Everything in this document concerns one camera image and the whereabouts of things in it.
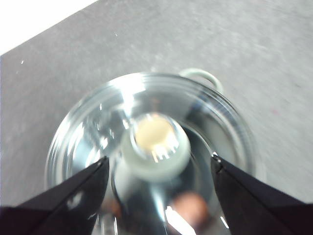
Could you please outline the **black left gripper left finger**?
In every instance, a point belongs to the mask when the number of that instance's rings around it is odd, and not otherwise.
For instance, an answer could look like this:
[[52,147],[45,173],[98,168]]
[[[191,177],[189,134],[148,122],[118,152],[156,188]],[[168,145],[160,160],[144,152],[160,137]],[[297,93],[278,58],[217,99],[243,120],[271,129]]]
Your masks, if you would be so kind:
[[2,235],[90,235],[106,194],[110,164],[103,157],[55,187],[0,208]]

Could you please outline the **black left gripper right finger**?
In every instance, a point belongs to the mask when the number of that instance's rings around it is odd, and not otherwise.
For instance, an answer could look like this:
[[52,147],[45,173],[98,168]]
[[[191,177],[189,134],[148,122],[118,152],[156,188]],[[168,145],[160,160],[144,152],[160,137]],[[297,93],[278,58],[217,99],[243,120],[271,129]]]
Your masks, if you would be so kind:
[[313,205],[211,156],[215,193],[233,235],[311,235]]

